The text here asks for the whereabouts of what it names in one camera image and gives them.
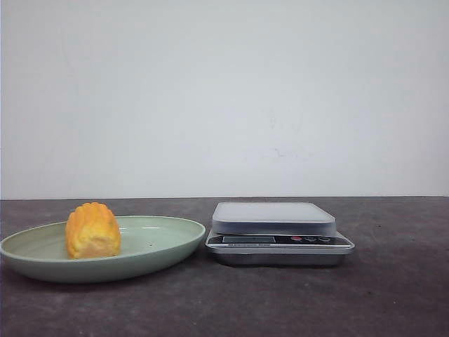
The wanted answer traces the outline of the yellow corn cob piece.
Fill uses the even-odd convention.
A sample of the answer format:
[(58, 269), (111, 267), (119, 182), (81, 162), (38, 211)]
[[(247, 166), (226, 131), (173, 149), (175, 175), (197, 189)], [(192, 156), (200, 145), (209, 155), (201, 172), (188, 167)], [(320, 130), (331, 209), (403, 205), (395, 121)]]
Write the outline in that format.
[(115, 215), (98, 202), (78, 206), (67, 220), (65, 245), (70, 259), (119, 255), (121, 233)]

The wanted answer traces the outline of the silver digital kitchen scale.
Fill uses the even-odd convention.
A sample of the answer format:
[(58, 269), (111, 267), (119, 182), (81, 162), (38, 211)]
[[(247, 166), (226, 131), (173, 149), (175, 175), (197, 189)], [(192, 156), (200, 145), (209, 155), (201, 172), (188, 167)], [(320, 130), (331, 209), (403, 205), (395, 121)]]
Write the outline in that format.
[(227, 265), (333, 266), (355, 245), (309, 202), (221, 202), (206, 247)]

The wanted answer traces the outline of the green oval plate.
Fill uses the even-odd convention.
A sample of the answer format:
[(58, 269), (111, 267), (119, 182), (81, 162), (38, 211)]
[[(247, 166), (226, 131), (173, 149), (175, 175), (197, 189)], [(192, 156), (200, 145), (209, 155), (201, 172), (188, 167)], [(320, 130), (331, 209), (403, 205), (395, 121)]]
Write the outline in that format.
[(83, 284), (147, 275), (189, 257), (205, 227), (165, 216), (119, 216), (121, 252), (107, 258), (70, 259), (64, 222), (16, 232), (1, 241), (1, 255), (15, 272), (46, 282)]

